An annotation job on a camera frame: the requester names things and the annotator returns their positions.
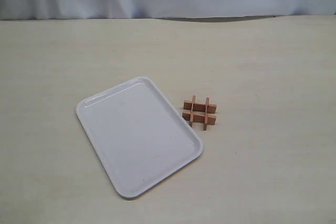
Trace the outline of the wooden notched piece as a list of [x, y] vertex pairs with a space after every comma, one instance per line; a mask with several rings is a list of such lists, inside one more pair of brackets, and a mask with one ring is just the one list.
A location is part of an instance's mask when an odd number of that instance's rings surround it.
[[[186, 121], [190, 121], [191, 112], [184, 110], [182, 112], [182, 118], [184, 118]], [[209, 113], [205, 114], [203, 112], [193, 112], [193, 122], [214, 125], [216, 123], [216, 116]]]
[[193, 124], [193, 116], [194, 116], [194, 104], [195, 104], [196, 96], [193, 95], [192, 97], [192, 103], [191, 103], [191, 109], [190, 109], [190, 120], [189, 120], [189, 125], [192, 127]]
[[207, 114], [208, 106], [209, 106], [209, 97], [206, 98], [206, 102], [205, 102], [204, 124], [203, 124], [204, 131], [207, 130], [207, 125], [208, 125], [208, 114]]
[[[191, 110], [191, 107], [192, 107], [192, 101], [185, 100], [184, 104], [183, 104], [183, 109], [184, 110]], [[208, 113], [215, 113], [216, 109], [217, 109], [217, 105], [208, 104], [207, 112]], [[205, 112], [205, 104], [195, 102], [194, 105], [193, 105], [193, 111]]]

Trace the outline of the white plastic tray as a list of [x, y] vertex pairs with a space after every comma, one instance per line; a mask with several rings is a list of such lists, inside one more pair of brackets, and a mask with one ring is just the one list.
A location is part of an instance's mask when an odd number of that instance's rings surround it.
[[114, 189], [140, 196], [203, 152], [203, 142], [147, 77], [80, 101], [77, 117]]

